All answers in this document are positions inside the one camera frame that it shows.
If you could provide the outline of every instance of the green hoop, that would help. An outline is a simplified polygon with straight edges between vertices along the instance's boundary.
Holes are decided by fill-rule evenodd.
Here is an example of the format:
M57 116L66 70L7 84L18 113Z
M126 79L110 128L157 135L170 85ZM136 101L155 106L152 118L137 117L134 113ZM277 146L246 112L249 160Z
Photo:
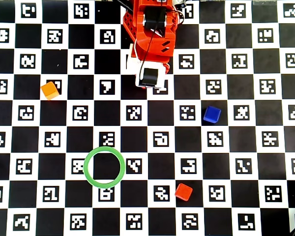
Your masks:
M91 158L93 156L95 156L95 154L97 154L101 151L108 151L108 152L112 153L113 155L115 155L119 161L119 164L120 164L120 171L119 171L118 176L113 181L111 181L109 183L99 183L99 182L95 181L92 178L92 176L90 176L90 174L89 174L89 161L91 160ZM116 149L114 149L112 147L97 147L97 148L93 149L92 151L90 151L84 160L83 173L84 173L85 177L87 178L87 181L91 185L98 187L98 188L114 187L116 184L118 184L121 181L121 179L124 175L124 172L125 172L124 158L122 157L122 155L119 151L117 151Z

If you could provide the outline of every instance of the checkerboard mat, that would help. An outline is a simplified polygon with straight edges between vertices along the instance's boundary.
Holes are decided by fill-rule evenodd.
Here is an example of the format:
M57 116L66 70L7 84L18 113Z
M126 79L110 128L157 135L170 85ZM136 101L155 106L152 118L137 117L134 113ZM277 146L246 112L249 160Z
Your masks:
M295 0L189 1L164 89L135 87L116 2L0 1L0 236L295 228ZM40 86L60 95L47 101ZM203 121L206 107L220 120ZM120 184L84 158L114 147ZM99 153L94 179L119 172ZM190 200L175 197L179 183Z

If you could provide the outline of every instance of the red cube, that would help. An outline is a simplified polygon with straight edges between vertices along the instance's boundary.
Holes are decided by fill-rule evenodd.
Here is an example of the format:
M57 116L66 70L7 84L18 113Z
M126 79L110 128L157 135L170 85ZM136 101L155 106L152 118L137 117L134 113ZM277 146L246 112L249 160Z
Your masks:
M183 183L180 183L176 189L175 196L180 199L183 199L184 201L188 201L191 193L192 193L191 187L189 187Z

